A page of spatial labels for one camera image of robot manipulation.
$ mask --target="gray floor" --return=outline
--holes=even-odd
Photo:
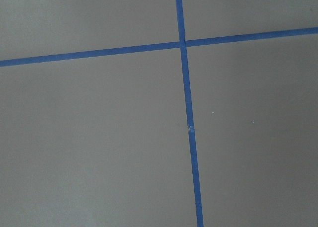
[[[317,0],[183,0],[186,38]],[[175,0],[0,0],[0,60],[178,41]],[[188,48],[206,227],[318,225],[318,35]],[[0,68],[0,226],[196,226],[179,49]]]

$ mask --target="gray panel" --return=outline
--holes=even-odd
[[[318,26],[317,0],[183,0],[187,39]]]
[[[206,226],[318,225],[318,36],[189,48]]]
[[[178,40],[175,0],[0,0],[0,59]]]
[[[0,226],[193,227],[180,52],[0,69]]]

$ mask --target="blue line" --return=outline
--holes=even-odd
[[[196,148],[196,142],[195,142],[188,55],[187,55],[187,48],[185,44],[183,7],[182,7],[182,0],[175,0],[175,1],[176,1],[177,19],[178,19],[178,28],[179,28],[185,107],[186,107],[187,123],[189,128],[189,144],[190,144],[190,154],[191,154],[191,164],[192,164],[192,177],[193,177],[194,198],[195,198],[196,215],[197,215],[197,225],[198,227],[203,227],[199,167],[198,167],[197,148]]]
[[[202,45],[229,43],[229,42],[269,39],[269,38],[276,38],[276,37],[309,35],[309,34],[317,34],[317,33],[318,33],[318,27],[275,31],[275,32],[252,33],[252,34],[245,34],[245,35],[189,40],[189,41],[186,41],[186,46],[193,47],[193,46],[202,46]]]
[[[181,17],[178,17],[178,24],[180,24],[179,28],[180,26],[184,27],[184,20],[181,19]],[[229,43],[229,42],[269,39],[269,38],[277,38],[277,37],[309,35],[309,34],[318,34],[318,27],[275,31],[275,32],[252,33],[252,34],[234,35],[234,36],[226,36],[226,37],[204,38],[204,39],[195,39],[195,40],[189,40],[189,41],[185,41],[185,32],[181,31],[179,32],[179,39],[180,41],[185,41],[186,47],[193,47],[193,46],[203,46],[203,45],[212,45],[212,44]],[[16,65],[32,64],[32,63],[42,63],[42,62],[63,61],[63,60],[88,58],[88,57],[110,56],[110,55],[135,53],[135,52],[156,51],[156,50],[179,48],[180,46],[181,44],[179,42],[167,42],[167,43],[158,43],[158,44],[150,44],[150,45],[132,46],[132,47],[121,47],[121,48],[111,48],[111,49],[103,49],[103,50],[95,50],[95,51],[19,58],[19,59],[0,61],[0,67],[16,66]]]
[[[156,51],[156,50],[172,49],[172,48],[179,48],[179,47],[180,47],[179,42],[167,42],[167,43],[141,45],[141,46],[133,46],[133,47],[121,47],[121,48],[111,48],[111,49],[103,49],[103,50],[95,50],[95,51],[86,51],[86,52],[74,52],[74,53],[40,56],[40,57],[20,58],[20,59],[0,61],[0,67],[41,63],[41,62],[63,61],[63,60],[88,58],[88,57],[110,56],[110,55],[126,54],[126,53],[134,53],[134,52]]]

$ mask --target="gray surface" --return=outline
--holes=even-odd
[[[0,69],[0,226],[196,225],[178,49]]]
[[[318,225],[318,36],[188,49],[207,227]]]
[[[175,0],[0,0],[0,60],[178,40]]]
[[[318,26],[318,0],[183,0],[187,39]]]

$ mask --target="blue tape strip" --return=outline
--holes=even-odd
[[[200,190],[198,157],[197,157],[197,148],[196,148],[196,142],[195,142],[195,131],[194,131],[194,121],[193,121],[193,111],[192,111],[189,65],[188,65],[187,48],[185,44],[183,6],[182,6],[182,0],[175,0],[175,1],[176,1],[177,19],[178,19],[178,28],[179,28],[185,107],[186,107],[187,123],[189,128],[189,143],[190,143],[190,154],[191,154],[191,164],[192,164],[192,176],[193,176],[194,198],[195,198],[196,215],[197,215],[197,225],[198,227],[203,227],[201,190]]]
[[[184,20],[178,17],[178,24],[181,24],[181,26],[184,27]],[[309,34],[318,34],[318,27],[276,31],[276,32],[253,33],[253,34],[235,35],[235,36],[227,36],[227,37],[204,38],[204,39],[196,39],[196,40],[189,40],[189,41],[185,41],[185,33],[181,32],[179,33],[179,38],[180,38],[180,41],[185,41],[186,47],[193,47],[193,46],[203,46],[203,45],[212,45],[212,44],[229,43],[229,42],[269,39],[269,38],[277,38],[277,37],[309,35]],[[173,48],[179,48],[179,47],[180,47],[179,42],[167,42],[167,43],[158,43],[158,44],[150,44],[150,45],[86,51],[86,52],[47,55],[47,56],[40,56],[40,57],[19,58],[19,59],[0,61],[0,67],[41,63],[41,62],[63,61],[63,60],[88,58],[88,57],[110,56],[110,55],[118,55],[118,54],[134,53],[134,52],[156,51],[156,50],[173,49]]]
[[[317,34],[317,33],[318,33],[318,27],[313,27],[313,28],[276,31],[276,32],[263,32],[263,33],[253,33],[253,34],[235,35],[235,36],[227,36],[227,37],[215,37],[215,38],[189,40],[189,41],[186,41],[186,46],[193,47],[193,46],[202,46],[202,45],[229,43],[229,42],[269,39],[269,38],[277,38],[277,37],[309,35],[309,34]]]
[[[126,53],[134,53],[134,52],[156,51],[156,50],[172,49],[172,48],[179,48],[179,47],[180,47],[179,42],[167,42],[167,43],[141,45],[141,46],[133,46],[133,47],[121,47],[121,48],[103,49],[103,50],[95,50],[95,51],[86,51],[86,52],[74,52],[74,53],[40,56],[40,57],[20,58],[20,59],[0,61],[0,67],[16,66],[16,65],[31,64],[31,63],[41,63],[41,62],[63,61],[63,60],[88,58],[88,57],[110,56],[110,55],[126,54]]]

